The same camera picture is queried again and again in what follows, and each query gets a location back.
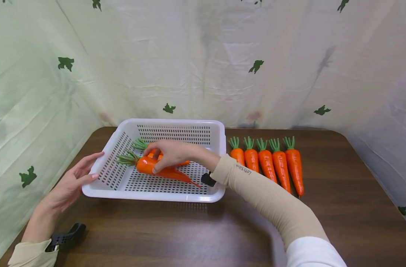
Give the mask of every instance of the toy carrot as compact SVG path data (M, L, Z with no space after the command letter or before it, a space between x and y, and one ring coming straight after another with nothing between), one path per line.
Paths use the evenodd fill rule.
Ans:
M231 157L236 159L238 163L244 166L244 152L243 149L239 148L239 140L238 137L230 138L229 140L230 145L232 147L231 150Z
M187 183L192 183L193 185L201 188L200 185L197 185L194 183L186 174L178 171L177 169L173 167L166 167L162 169L159 173L153 174L152 169L154 169L155 164L157 161L153 158L150 158L148 156L143 156L139 158L133 152L126 151L127 155L118 155L118 163L119 164L124 164L127 166L136 166L136 169L138 172L142 174L149 174L149 175L157 175L161 176L164 178L169 178L173 180L178 180L182 182L187 182Z
M285 159L285 153L280 151L280 141L277 138L270 140L270 146L273 149L273 163L274 169L277 173L278 180L281 186L289 193L290 191L290 180L289 180L289 172L287 171L287 161Z
M259 149L258 158L259 164L261 164L262 171L264 172L265 177L273 180L277 183L277 178L275 177L275 171L273 166L273 157L271 152L267 150L267 142L264 140L256 140L257 147Z
M257 161L257 152L253 149L254 140L250 139L250 137L244 138L244 144L246 146L246 151L244 152L244 162L246 163L246 167L259 172L259 163Z
M296 188L296 193L298 197L301 197L304 194L304 182L302 180L302 163L301 163L301 154L297 151L295 147L295 136L290 138L283 138L287 150L285 151L285 157L287 161L287 166L289 167L290 176L292 177L293 184Z
M139 149L141 151L144 151L146 149L147 146L149 146L152 143L149 143L148 145L145 143L144 140L142 140L141 138L136 139L135 141L132 142L132 147ZM148 157L152 158L152 156L155 153L155 149L153 149L149 154ZM160 155L158 156L158 160L160 160L163 157L163 152L160 153ZM184 165L188 165L189 164L189 160L184 161L182 163L179 163L178 166L184 166Z

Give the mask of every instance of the person's arm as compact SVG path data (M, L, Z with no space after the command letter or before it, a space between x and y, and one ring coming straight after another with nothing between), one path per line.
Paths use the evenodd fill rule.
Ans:
M52 267L57 250L46 253L59 213L41 203L34 209L23 234L22 241L14 248L9 267Z
M160 141L150 145L145 154L152 149L160 149L164 154L164 162L162 159L156 165L158 169L187 159L195 161L211 171L215 181L233 189L253 205L281 234L288 267L346 266L313 211L275 182L238 164L228 155L220 157L197 145Z
M14 248L9 267L53 267L57 250L46 252L52 241L59 216L74 203L81 194L81 186L91 183L98 175L89 175L94 161L103 153L84 157L68 170L59 183L37 205L29 219L22 241Z

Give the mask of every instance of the white curtain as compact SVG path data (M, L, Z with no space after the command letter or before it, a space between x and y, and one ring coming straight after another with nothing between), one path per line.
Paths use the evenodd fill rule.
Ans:
M0 0L0 256L127 118L338 131L406 218L406 0Z

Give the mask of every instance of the black clip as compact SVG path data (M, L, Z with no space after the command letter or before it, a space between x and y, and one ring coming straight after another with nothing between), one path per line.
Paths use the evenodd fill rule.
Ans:
M52 234L52 242L46 249L46 252L54 251L57 246L69 243L74 239L79 239L85 232L86 225L75 223L68 233Z
M215 186L216 181L210 177L211 172L202 175L202 183L210 187Z

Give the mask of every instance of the basket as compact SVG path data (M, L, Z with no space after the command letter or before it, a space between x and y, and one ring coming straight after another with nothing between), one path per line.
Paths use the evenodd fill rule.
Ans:
M123 121L109 138L90 173L99 178L82 188L88 197L130 200L158 200L178 202L216 202L223 197L225 187L216 183L210 187L201 183L208 170L191 162L178 170L188 175L202 188L191 183L141 174L136 167L127 167L116 162L116 156L133 151L141 156L143 151L132 148L132 141L142 138L146 143L171 139L197 144L222 156L226 153L225 127L219 121L129 119Z

